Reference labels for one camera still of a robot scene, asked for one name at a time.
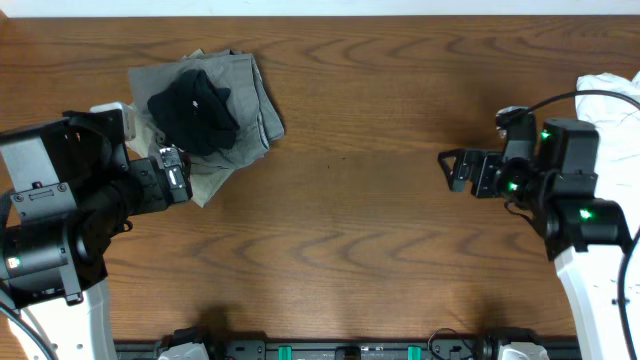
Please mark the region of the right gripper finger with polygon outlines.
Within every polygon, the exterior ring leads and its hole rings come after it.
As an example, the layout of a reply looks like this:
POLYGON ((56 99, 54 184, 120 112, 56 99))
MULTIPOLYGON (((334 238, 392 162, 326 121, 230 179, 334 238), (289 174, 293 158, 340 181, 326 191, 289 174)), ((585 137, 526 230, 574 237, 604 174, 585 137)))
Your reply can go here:
POLYGON ((452 164, 449 164, 445 159, 439 159, 438 164, 446 177, 449 190, 463 192, 466 186, 466 177, 461 171, 458 161, 455 160, 452 164))
POLYGON ((456 168, 465 162, 466 150, 457 148, 438 154, 437 161, 441 168, 456 168))

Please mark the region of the dark teal t-shirt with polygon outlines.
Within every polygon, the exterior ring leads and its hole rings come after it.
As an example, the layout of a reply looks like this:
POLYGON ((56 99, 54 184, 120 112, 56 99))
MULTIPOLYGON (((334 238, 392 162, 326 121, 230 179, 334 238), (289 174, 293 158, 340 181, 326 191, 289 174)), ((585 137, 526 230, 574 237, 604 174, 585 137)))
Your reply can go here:
POLYGON ((182 73, 147 101, 156 126, 172 145, 191 155, 231 149, 239 125, 227 107, 231 90, 217 88, 204 70, 182 73))

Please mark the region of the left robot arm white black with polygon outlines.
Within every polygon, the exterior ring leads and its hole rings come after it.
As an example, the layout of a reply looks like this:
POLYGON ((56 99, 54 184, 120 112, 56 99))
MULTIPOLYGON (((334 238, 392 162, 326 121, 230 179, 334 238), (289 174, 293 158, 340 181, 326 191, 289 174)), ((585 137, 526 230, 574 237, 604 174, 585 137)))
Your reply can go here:
POLYGON ((137 215, 189 201, 190 161, 176 147, 132 160, 125 113, 67 111, 6 131, 12 187, 1 214, 1 310, 30 359, 113 359, 104 255, 137 215))

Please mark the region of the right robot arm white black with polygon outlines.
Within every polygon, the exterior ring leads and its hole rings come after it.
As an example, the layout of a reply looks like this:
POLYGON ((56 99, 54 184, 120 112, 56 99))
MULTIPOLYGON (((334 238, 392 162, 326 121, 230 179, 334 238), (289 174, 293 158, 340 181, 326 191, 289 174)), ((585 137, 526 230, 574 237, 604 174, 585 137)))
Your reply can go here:
POLYGON ((450 191, 502 198, 542 238, 570 303, 585 359, 635 359, 626 272, 635 241, 624 212, 596 196, 599 134, 577 119, 533 116, 505 125, 501 151, 439 153, 450 191))

